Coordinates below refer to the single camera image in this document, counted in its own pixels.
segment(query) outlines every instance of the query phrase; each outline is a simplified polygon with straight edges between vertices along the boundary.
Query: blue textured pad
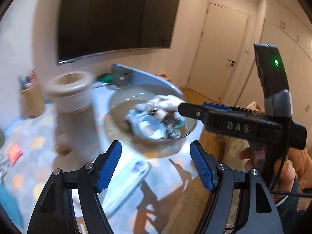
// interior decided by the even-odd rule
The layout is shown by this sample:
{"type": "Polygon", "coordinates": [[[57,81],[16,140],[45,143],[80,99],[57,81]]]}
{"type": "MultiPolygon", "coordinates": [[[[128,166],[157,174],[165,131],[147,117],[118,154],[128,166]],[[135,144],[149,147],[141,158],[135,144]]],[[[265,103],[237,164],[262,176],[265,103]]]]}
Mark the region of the blue textured pad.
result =
{"type": "Polygon", "coordinates": [[[105,164],[99,171],[99,183],[96,186],[97,193],[101,193],[105,188],[108,187],[120,157],[121,157],[121,143],[116,142],[105,164]]]}
{"type": "Polygon", "coordinates": [[[213,184],[212,171],[194,143],[191,143],[190,153],[203,187],[208,189],[209,192],[213,192],[215,185],[213,184]]]}

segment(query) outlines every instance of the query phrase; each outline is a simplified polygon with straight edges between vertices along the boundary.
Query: door frame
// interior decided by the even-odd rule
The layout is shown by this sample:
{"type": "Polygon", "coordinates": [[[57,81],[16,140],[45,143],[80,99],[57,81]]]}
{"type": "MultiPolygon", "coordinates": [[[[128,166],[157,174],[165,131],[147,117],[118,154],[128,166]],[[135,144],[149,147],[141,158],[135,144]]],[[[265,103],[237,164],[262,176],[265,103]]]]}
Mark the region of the door frame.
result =
{"type": "MultiPolygon", "coordinates": [[[[246,43],[246,39],[247,39],[247,35],[248,35],[248,31],[249,31],[249,27],[250,27],[250,21],[251,21],[251,16],[241,10],[238,10],[238,9],[235,9],[233,7],[230,7],[230,6],[227,6],[227,5],[224,5],[222,3],[219,3],[219,2],[214,2],[214,1],[211,1],[211,0],[208,0],[207,1],[207,8],[206,8],[206,15],[205,15],[205,19],[204,19],[204,22],[202,24],[202,28],[201,28],[201,33],[203,32],[204,28],[205,28],[205,24],[206,24],[206,21],[207,21],[207,17],[208,17],[208,14],[209,14],[209,7],[210,7],[210,4],[213,4],[213,5],[217,5],[217,6],[220,6],[220,7],[224,7],[224,8],[227,8],[227,9],[230,9],[230,10],[235,10],[235,11],[238,11],[244,15],[247,16],[247,20],[246,20],[246,25],[245,25],[245,30],[244,30],[244,35],[243,35],[243,38],[242,38],[242,41],[241,41],[241,46],[239,48],[239,52],[238,52],[238,56],[237,56],[237,59],[236,59],[236,66],[234,66],[234,69],[232,70],[231,74],[230,74],[230,77],[229,77],[229,80],[227,82],[227,85],[225,86],[225,89],[220,97],[220,100],[219,100],[219,103],[223,103],[223,99],[227,93],[227,91],[229,90],[229,87],[232,83],[232,80],[233,80],[233,77],[238,69],[238,65],[240,65],[241,63],[241,57],[242,57],[242,54],[243,54],[243,50],[244,50],[244,44],[246,43]]],[[[199,37],[199,41],[198,41],[198,45],[197,45],[197,48],[196,48],[196,53],[195,53],[195,57],[194,57],[194,60],[193,60],[193,63],[192,63],[192,66],[191,66],[191,71],[188,75],[188,81],[187,81],[187,85],[186,87],[188,87],[188,84],[191,80],[191,75],[192,75],[192,72],[193,72],[193,69],[194,69],[194,65],[195,65],[195,61],[197,59],[197,55],[198,55],[198,51],[199,51],[199,46],[202,42],[202,35],[199,37]]]]}

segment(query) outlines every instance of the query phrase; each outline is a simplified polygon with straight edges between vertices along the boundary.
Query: hand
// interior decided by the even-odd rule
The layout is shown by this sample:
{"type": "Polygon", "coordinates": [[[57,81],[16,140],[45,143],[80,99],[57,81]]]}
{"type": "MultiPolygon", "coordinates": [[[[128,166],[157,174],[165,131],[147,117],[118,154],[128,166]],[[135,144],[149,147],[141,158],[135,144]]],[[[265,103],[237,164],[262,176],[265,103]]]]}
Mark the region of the hand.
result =
{"type": "MultiPolygon", "coordinates": [[[[248,159],[248,161],[245,164],[245,171],[249,171],[251,168],[253,168],[252,164],[252,153],[250,151],[250,148],[246,148],[243,151],[239,153],[239,159],[248,159]]],[[[278,159],[275,164],[274,164],[274,174],[277,175],[278,170],[280,168],[280,164],[282,161],[278,159]]],[[[294,178],[296,176],[296,172],[294,168],[289,165],[288,163],[284,163],[283,169],[280,173],[280,186],[278,188],[279,191],[285,191],[285,192],[290,192],[293,185],[294,185],[294,178]]],[[[283,196],[281,195],[274,195],[273,199],[274,200],[280,200],[283,196]]]]}

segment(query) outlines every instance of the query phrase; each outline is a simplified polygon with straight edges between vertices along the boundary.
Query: television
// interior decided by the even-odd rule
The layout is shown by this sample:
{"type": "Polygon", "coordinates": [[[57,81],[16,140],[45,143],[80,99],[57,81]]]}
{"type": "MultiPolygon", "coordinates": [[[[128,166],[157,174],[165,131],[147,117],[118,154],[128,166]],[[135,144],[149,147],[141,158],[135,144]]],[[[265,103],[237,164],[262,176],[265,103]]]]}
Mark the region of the television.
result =
{"type": "Polygon", "coordinates": [[[170,48],[179,0],[62,0],[59,64],[111,51],[170,48]]]}

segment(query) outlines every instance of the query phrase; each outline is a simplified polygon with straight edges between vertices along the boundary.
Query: wooden floor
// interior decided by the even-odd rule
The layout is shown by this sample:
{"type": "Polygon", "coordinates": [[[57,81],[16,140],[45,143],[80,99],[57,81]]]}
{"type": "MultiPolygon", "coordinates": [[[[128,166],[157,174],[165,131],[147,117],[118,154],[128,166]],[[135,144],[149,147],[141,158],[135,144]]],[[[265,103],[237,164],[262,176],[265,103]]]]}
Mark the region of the wooden floor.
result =
{"type": "MultiPolygon", "coordinates": [[[[215,103],[188,88],[181,90],[189,103],[196,105],[201,105],[204,102],[215,103]]],[[[215,134],[203,131],[200,143],[207,153],[212,154],[219,162],[222,160],[224,156],[224,142],[218,140],[215,134]]],[[[193,179],[171,211],[169,222],[163,233],[193,234],[203,215],[209,195],[208,190],[202,186],[199,177],[193,179]]]]}

